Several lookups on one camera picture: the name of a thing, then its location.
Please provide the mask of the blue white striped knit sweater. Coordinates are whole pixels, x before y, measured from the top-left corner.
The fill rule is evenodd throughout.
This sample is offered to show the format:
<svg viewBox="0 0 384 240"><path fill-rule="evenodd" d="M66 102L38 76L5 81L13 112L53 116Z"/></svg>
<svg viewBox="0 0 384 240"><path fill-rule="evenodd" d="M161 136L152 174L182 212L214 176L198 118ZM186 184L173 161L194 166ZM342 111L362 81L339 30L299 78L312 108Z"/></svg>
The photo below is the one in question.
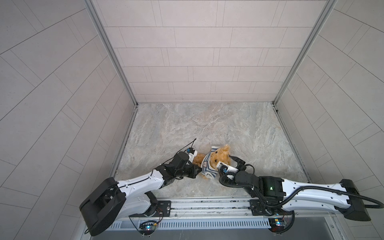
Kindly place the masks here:
<svg viewBox="0 0 384 240"><path fill-rule="evenodd" d="M201 163L202 174L207 179L213 180L219 173L217 170L217 164L222 161L222 158L219 157L219 152L220 147L212 146L211 152L204 157Z"/></svg>

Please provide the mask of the brown teddy bear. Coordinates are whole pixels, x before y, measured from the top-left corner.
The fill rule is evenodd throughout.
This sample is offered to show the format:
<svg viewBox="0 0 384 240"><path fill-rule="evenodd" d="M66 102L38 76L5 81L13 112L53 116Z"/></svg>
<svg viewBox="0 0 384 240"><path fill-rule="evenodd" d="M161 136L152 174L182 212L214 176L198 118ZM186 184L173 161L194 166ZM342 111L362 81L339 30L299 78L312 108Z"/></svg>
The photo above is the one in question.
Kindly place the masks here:
<svg viewBox="0 0 384 240"><path fill-rule="evenodd" d="M200 154L198 153L196 157L194 157L193 164L202 168L203 177L206 179L214 179L218 172L217 164L222 162L224 164L230 165L230 146L225 145L222 147L212 146L211 152L208 154Z"/></svg>

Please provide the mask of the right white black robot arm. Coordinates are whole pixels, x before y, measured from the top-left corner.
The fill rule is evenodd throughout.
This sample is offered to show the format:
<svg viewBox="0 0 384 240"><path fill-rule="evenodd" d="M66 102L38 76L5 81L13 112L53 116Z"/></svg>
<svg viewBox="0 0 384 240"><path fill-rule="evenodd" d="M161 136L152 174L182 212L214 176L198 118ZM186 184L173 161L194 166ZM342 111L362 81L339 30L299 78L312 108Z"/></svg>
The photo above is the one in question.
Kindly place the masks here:
<svg viewBox="0 0 384 240"><path fill-rule="evenodd" d="M341 213L351 221L369 222L365 200L353 181L319 185L299 183L272 176L248 173L248 165L235 158L236 167L221 167L221 181L233 188L243 188L252 198L253 215L273 216L297 210Z"/></svg>

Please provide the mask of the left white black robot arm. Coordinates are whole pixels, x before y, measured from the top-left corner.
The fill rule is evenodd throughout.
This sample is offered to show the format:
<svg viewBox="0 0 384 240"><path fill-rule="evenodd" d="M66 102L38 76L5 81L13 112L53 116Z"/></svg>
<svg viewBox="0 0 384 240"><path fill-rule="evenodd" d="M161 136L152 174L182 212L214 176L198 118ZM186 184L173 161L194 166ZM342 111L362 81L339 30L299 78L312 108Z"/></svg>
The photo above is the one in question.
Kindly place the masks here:
<svg viewBox="0 0 384 240"><path fill-rule="evenodd" d="M198 152L188 148L140 177L116 181L105 179L81 204L80 212L87 225L86 233L97 236L120 218L135 214L151 216L156 212L158 200L153 191L172 184L176 179L194 179L202 171L194 165Z"/></svg>

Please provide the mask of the right small circuit board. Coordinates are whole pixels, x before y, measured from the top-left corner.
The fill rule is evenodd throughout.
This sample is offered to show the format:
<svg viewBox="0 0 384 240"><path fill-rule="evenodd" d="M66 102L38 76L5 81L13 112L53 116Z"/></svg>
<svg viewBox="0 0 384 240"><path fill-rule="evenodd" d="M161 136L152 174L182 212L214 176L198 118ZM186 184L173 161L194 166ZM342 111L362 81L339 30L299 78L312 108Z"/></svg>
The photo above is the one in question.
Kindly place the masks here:
<svg viewBox="0 0 384 240"><path fill-rule="evenodd" d="M286 223L283 218L269 218L268 220L271 226L269 230L272 233L282 232L286 227Z"/></svg>

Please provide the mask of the small circuit board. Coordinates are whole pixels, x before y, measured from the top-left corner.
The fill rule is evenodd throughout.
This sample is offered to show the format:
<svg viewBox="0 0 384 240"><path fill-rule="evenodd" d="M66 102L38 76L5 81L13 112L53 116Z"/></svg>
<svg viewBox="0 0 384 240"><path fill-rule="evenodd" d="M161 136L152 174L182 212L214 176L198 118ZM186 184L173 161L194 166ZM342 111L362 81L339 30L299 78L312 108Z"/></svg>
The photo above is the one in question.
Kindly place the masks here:
<svg viewBox="0 0 384 240"><path fill-rule="evenodd" d="M140 224L140 230L141 231L155 231L157 229L157 226L158 226L158 222L157 221L146 221L146 222L143 222Z"/></svg>
<svg viewBox="0 0 384 240"><path fill-rule="evenodd" d="M271 226L269 230L272 233L282 232L286 227L286 223L283 218L269 218L268 220Z"/></svg>

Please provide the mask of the white ventilation grille strip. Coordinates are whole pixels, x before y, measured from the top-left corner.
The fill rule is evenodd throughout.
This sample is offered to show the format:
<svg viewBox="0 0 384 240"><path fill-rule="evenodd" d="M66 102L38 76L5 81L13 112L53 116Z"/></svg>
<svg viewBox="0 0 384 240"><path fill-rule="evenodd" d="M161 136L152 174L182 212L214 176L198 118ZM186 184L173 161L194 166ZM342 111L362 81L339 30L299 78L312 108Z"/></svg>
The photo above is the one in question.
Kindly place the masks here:
<svg viewBox="0 0 384 240"><path fill-rule="evenodd" d="M208 230L208 229L270 229L268 219L167 219L159 223L158 230Z"/></svg>

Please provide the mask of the left small circuit board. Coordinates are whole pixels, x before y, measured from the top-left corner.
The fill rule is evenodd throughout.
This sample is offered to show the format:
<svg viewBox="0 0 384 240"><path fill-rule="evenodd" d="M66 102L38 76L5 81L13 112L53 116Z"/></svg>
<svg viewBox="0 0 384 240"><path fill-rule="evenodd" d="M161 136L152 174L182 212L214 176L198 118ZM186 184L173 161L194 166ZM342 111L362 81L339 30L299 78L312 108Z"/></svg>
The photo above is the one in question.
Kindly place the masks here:
<svg viewBox="0 0 384 240"><path fill-rule="evenodd" d="M146 222L143 222L140 224L140 230L141 231L155 231L157 229L157 226L158 226L158 222L157 221L146 221Z"/></svg>

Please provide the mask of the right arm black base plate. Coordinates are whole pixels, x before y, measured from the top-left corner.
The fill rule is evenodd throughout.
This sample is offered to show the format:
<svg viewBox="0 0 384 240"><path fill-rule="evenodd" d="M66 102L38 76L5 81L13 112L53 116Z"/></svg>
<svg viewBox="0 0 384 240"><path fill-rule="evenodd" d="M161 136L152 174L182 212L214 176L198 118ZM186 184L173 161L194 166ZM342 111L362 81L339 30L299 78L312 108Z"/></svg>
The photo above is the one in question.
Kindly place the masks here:
<svg viewBox="0 0 384 240"><path fill-rule="evenodd" d="M283 215L292 215L293 212L287 212L282 210L281 208L269 208L262 204L259 199L250 200L249 209L252 212L253 216L283 216Z"/></svg>

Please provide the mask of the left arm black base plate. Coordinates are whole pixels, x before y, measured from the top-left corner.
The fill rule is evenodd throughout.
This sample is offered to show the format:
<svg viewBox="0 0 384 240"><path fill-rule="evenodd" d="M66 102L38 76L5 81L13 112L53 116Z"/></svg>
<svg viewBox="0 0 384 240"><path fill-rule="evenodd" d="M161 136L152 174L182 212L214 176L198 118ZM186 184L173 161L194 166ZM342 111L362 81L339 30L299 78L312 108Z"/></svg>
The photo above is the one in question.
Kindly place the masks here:
<svg viewBox="0 0 384 240"><path fill-rule="evenodd" d="M142 214L130 215L130 217L138 218L155 218L155 217L169 217L171 211L171 201L158 201L151 204L149 209Z"/></svg>

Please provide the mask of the aluminium mounting rail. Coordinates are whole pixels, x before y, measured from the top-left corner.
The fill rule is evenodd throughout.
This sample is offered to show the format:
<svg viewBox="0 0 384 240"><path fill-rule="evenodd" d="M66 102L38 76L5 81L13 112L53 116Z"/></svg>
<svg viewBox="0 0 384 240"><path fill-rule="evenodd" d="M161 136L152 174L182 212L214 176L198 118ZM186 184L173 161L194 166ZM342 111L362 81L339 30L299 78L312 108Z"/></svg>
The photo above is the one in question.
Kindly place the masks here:
<svg viewBox="0 0 384 240"><path fill-rule="evenodd" d="M251 198L174 198L156 199L152 194L126 200L125 197L102 198L93 203L86 201L81 207L84 219L92 226L112 224L115 220L125 219L134 214L142 214L151 204L158 201L171 201L170 216L165 218L234 218L253 216L250 207Z"/></svg>

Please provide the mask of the right aluminium corner post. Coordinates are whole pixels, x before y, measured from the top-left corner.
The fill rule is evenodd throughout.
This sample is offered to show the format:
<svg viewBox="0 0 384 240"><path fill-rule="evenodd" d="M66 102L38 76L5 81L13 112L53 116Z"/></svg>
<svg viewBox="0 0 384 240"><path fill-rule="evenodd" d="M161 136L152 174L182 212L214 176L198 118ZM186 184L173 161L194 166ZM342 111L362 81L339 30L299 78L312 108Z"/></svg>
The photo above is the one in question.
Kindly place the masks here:
<svg viewBox="0 0 384 240"><path fill-rule="evenodd" d="M273 101L273 106L277 108L277 104L280 101L283 93L288 88L289 83L293 79L294 75L296 74L297 70L299 69L300 65L302 64L304 58L308 54L310 48L312 47L313 43L316 40L316 37L319 35L321 29L323 28L325 22L327 21L329 15L331 14L332 10L334 9L335 4L337 3L337 0L328 0L326 1L325 6L323 7L322 11L320 12L320 15L318 19L316 20L314 27L312 28L309 36L307 37L305 44L303 45L301 51L299 52L293 66L291 67L286 79L284 80L276 98Z"/></svg>

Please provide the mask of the aluminium corner post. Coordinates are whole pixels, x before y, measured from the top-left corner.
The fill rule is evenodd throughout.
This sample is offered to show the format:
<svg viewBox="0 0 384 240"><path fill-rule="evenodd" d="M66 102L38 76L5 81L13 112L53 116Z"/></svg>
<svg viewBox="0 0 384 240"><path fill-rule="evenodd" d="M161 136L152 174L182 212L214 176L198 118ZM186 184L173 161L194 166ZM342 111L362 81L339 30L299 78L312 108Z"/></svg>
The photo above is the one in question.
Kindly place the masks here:
<svg viewBox="0 0 384 240"><path fill-rule="evenodd" d="M328 0L326 1L325 6L323 7L322 11L320 12L320 15L318 19L316 20L314 27L312 28L309 36L307 37L305 44L303 45L301 51L299 52L293 66L291 67L286 79L284 80L276 98L273 101L273 106L277 108L277 104L280 101L283 93L288 88L289 83L293 79L294 75L296 74L297 70L299 69L300 65L302 64L304 58L308 54L310 48L312 47L313 43L316 40L316 37L319 35L321 29L323 28L325 22L327 21L329 15L331 14L332 10L334 9L335 4L337 3L337 0Z"/></svg>
<svg viewBox="0 0 384 240"><path fill-rule="evenodd" d="M115 51L111 45L111 42L107 36L107 32L105 31L105 28L101 22L101 19L98 16L98 13L96 11L96 8L95 8L93 1L85 0L84 4L85 4L85 8L87 9L87 11L91 17L93 24L95 25L95 28L96 28L96 30L97 30L100 38L101 38L101 41L102 41L110 59L111 59L111 62L113 64L115 70L117 71L117 74L119 75L123 84L125 85L125 88L127 89L128 94L129 94L131 100L133 101L135 108L137 108L138 102L134 96L132 89L129 86L129 82L126 78L126 75L125 75L120 63L119 63L119 60L118 60L117 55L116 55L116 53L115 53Z"/></svg>

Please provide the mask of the left aluminium corner post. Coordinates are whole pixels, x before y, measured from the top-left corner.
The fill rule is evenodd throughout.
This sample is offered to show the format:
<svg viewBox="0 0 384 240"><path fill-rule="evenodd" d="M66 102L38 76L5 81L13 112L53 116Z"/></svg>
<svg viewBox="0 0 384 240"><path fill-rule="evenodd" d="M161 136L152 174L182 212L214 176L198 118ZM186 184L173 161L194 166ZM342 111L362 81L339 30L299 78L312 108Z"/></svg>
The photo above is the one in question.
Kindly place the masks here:
<svg viewBox="0 0 384 240"><path fill-rule="evenodd" d="M84 4L85 4L85 8L87 9L87 11L91 17L93 24L95 25L95 28L96 28L96 30L97 30L100 38L101 38L101 41L102 41L110 59L111 59L111 62L113 64L115 70L117 71L117 74L119 75L123 84L125 85L125 88L127 89L128 94L129 94L131 100L133 101L135 108L137 108L138 102L134 96L132 89L129 86L129 82L126 78L126 75L125 75L120 63L119 63L119 60L118 60L117 55L116 55L116 53L115 53L115 51L111 45L111 42L107 36L107 32L105 31L105 28L101 22L101 19L98 16L98 13L96 11L96 8L95 8L93 1L85 0Z"/></svg>

